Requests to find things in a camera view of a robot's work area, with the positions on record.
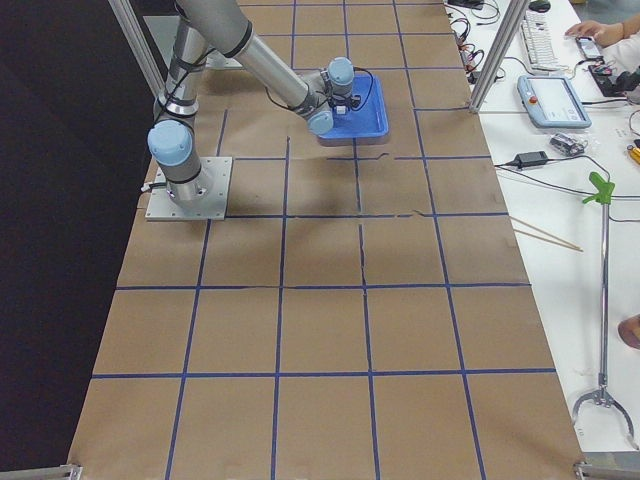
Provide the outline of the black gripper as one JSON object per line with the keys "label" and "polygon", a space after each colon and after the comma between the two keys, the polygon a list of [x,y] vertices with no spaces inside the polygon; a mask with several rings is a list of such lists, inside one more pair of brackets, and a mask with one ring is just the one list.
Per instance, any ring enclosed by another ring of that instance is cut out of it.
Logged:
{"label": "black gripper", "polygon": [[351,94],[339,94],[334,92],[332,94],[332,107],[344,107],[344,108],[355,108],[356,107],[356,98]]}

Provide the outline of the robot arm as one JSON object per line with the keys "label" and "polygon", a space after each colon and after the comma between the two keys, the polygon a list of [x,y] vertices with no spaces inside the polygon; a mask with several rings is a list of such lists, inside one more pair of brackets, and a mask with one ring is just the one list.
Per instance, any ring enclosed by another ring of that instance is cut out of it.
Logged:
{"label": "robot arm", "polygon": [[211,53],[237,61],[274,104],[303,118],[315,135],[333,128],[335,113],[360,107],[360,96],[352,92],[355,67],[348,58],[336,57],[324,69],[298,75],[255,33],[236,2],[179,1],[176,8],[180,22],[169,73],[147,136],[172,203],[195,204],[213,186],[196,152],[194,131],[199,81]]}

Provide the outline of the person's hand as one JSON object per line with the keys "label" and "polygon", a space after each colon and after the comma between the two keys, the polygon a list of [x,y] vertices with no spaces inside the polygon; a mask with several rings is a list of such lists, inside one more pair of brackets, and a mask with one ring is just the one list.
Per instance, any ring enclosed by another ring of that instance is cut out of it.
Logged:
{"label": "person's hand", "polygon": [[602,47],[611,46],[625,38],[622,23],[604,24],[593,20],[584,21],[569,27],[565,36],[591,37]]}

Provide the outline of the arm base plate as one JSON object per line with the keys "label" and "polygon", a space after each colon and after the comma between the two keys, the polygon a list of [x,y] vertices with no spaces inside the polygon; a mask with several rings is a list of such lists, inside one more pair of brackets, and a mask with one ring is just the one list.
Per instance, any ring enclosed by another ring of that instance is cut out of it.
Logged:
{"label": "arm base plate", "polygon": [[169,182],[158,169],[146,207],[148,221],[201,221],[225,219],[232,157],[201,157],[199,175],[185,184]]}

